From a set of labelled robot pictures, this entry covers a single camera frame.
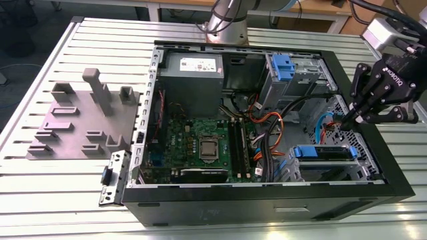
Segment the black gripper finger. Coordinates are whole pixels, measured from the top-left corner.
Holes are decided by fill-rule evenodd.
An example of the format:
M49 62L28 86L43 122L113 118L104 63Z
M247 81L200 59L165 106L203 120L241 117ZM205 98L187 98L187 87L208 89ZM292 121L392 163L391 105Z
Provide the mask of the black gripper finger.
M413 101L392 106L387 114L379 114L387 106L381 104L365 104L353 106L345 115L345 129L353 130L359 124L408 123L419 121L417 113L413 109Z
M341 129L352 129L356 118L360 115L361 104L364 103L365 97L363 94L363 88L369 81L368 73L371 72L371 67L365 63L359 63L355 68L352 83L349 87L349 97L351 104L348 105L348 113L341 119Z

